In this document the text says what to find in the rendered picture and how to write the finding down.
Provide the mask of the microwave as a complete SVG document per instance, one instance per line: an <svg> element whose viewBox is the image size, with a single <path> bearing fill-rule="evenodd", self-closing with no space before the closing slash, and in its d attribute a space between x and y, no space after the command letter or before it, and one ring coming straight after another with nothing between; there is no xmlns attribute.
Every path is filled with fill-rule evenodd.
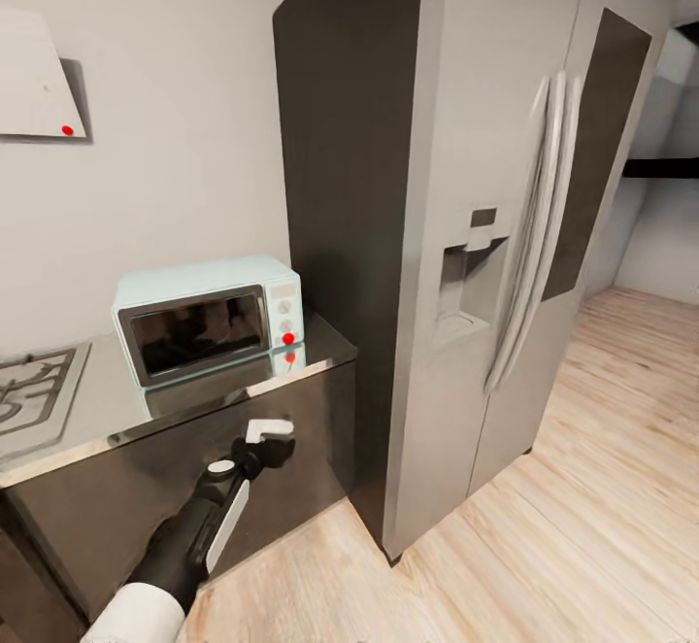
<svg viewBox="0 0 699 643"><path fill-rule="evenodd" d="M300 276L270 254L123 273L112 316L140 389L304 339Z"/></svg>

